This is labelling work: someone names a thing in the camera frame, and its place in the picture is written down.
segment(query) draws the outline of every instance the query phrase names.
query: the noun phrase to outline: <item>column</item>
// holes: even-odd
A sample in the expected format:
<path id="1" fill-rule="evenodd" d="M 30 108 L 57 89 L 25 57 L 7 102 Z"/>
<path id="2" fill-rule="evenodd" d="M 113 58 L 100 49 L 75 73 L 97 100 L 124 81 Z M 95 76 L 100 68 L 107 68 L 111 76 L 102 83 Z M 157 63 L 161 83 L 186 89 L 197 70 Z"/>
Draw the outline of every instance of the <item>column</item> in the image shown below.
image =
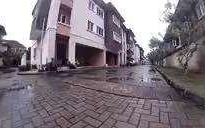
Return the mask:
<path id="1" fill-rule="evenodd" d="M 69 58 L 69 61 L 71 63 L 75 63 L 76 62 L 76 42 L 73 41 L 70 37 L 69 39 L 69 45 L 68 45 L 68 58 Z"/>
<path id="2" fill-rule="evenodd" d="M 58 14 L 61 5 L 61 0 L 52 0 L 49 14 L 48 14 L 48 21 L 47 27 L 45 32 L 45 38 L 47 39 L 46 42 L 48 45 L 48 56 L 47 62 L 51 62 L 52 59 L 56 59 L 56 31 L 57 31 L 57 23 L 58 23 Z"/>

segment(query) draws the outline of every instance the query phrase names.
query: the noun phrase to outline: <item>street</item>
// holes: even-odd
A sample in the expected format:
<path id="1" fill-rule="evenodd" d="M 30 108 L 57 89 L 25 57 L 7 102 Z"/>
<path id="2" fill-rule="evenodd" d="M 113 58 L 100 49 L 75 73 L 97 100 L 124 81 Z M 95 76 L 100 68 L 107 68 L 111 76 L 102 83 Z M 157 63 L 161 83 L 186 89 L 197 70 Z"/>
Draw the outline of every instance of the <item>street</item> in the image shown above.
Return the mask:
<path id="1" fill-rule="evenodd" d="M 0 74 L 0 128 L 205 128 L 150 66 L 55 75 Z"/>

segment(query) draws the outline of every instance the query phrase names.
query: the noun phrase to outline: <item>paved road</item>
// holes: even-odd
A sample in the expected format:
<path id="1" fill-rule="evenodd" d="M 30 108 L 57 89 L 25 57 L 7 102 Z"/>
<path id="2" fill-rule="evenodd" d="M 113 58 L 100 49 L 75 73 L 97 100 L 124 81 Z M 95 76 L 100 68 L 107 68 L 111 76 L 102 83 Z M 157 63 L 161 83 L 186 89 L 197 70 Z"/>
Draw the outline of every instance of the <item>paved road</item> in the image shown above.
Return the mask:
<path id="1" fill-rule="evenodd" d="M 205 128 L 205 108 L 181 99 L 149 66 L 12 74 L 0 77 L 0 128 L 11 127 Z"/>

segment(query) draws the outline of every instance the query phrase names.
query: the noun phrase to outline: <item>overcast sky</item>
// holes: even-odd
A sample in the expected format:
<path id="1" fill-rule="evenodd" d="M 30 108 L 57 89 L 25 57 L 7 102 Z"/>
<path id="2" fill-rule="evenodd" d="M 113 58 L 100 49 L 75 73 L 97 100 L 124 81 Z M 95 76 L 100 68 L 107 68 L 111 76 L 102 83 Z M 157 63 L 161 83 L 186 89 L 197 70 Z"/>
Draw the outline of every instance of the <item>overcast sky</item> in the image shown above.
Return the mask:
<path id="1" fill-rule="evenodd" d="M 0 0 L 0 24 L 5 26 L 5 39 L 18 40 L 31 46 L 29 40 L 32 22 L 31 12 L 37 0 Z M 111 1 L 131 28 L 136 40 L 146 53 L 152 36 L 164 33 L 167 25 L 160 21 L 167 0 L 104 0 Z"/>

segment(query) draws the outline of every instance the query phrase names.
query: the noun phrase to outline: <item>brick pavement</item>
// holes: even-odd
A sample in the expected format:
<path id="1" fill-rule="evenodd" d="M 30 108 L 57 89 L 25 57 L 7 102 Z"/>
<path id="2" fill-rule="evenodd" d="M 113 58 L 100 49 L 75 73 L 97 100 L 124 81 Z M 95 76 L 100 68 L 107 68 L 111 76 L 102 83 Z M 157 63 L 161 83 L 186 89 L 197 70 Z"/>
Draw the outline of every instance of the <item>brick pavement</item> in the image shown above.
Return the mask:
<path id="1" fill-rule="evenodd" d="M 2 128 L 205 127 L 205 109 L 193 103 L 121 97 L 76 86 L 64 92 L 41 88 L 7 115 L 0 118 Z"/>

